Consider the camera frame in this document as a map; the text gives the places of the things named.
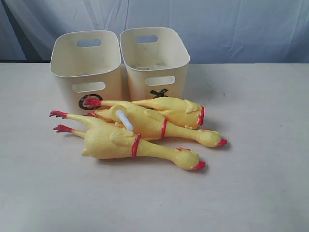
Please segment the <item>blue backdrop curtain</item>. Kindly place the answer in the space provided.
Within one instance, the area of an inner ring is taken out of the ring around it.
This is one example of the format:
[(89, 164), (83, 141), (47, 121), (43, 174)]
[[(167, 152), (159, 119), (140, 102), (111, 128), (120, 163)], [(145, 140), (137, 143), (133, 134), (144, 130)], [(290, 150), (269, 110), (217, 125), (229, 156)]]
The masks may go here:
[(1, 60), (49, 60), (57, 37), (174, 29), (193, 63), (307, 63), (306, 0), (3, 0)]

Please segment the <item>cream bin marked circle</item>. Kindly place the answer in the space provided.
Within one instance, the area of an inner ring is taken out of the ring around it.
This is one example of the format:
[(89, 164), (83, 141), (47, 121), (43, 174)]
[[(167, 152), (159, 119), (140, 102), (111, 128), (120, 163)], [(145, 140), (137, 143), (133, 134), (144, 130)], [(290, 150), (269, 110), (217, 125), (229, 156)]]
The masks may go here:
[(108, 30), (66, 33), (55, 41), (50, 71), (68, 111), (87, 114), (87, 99), (121, 100), (121, 51), (116, 34)]

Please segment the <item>chicken head with white squeaker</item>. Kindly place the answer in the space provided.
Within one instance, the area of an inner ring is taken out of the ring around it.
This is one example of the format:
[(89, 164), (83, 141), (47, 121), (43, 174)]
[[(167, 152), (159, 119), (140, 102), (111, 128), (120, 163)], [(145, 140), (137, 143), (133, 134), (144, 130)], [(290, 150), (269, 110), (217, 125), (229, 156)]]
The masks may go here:
[(110, 109), (95, 110), (94, 116), (103, 119), (106, 122), (122, 123), (126, 129), (133, 131), (134, 127), (127, 118), (127, 110), (122, 105), (114, 105)]

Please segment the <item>headless yellow rubber chicken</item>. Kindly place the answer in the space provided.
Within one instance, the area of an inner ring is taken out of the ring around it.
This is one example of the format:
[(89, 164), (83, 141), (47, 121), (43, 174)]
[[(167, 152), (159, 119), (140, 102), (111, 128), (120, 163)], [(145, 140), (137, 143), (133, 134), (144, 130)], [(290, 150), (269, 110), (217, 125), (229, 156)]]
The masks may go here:
[(197, 129), (203, 125), (205, 108), (189, 100), (174, 97), (159, 97), (133, 101), (132, 103), (152, 108), (161, 113), (169, 122), (181, 127)]

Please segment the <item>cream bin marked cross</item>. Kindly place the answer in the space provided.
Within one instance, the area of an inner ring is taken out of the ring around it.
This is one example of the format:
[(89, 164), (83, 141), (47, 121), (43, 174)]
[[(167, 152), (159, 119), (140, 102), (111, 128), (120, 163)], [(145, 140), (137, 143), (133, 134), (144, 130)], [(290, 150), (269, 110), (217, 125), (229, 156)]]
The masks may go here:
[(120, 48), (132, 101), (182, 97), (190, 56), (176, 31), (127, 29), (120, 35)]

